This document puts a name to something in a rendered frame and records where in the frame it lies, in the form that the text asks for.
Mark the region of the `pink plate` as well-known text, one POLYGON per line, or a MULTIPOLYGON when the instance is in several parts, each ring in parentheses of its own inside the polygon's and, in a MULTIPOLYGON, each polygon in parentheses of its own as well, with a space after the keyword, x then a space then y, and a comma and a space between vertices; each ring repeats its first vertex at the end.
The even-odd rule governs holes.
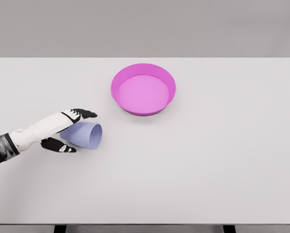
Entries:
POLYGON ((151 116, 161 112, 174 99, 176 82, 164 68, 138 63, 120 70, 110 86, 114 101, 135 116, 151 116))

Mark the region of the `lavender cup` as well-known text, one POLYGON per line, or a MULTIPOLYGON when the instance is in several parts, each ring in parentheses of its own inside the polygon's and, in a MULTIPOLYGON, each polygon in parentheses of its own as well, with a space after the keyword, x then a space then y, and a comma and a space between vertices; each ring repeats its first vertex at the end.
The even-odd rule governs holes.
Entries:
POLYGON ((95 150, 102 140, 102 126, 94 122, 77 122, 61 131, 59 135, 76 146, 95 150))

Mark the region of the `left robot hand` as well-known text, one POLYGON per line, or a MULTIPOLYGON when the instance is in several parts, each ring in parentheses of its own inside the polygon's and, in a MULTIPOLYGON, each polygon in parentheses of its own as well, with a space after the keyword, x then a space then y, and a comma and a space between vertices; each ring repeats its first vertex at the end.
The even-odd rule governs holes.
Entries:
POLYGON ((97 114, 84 109, 69 109, 42 119, 31 126, 35 139, 41 141, 41 147, 59 153, 74 153, 76 149, 64 142, 52 138, 52 135, 59 133, 75 123, 87 119, 96 118, 97 114))

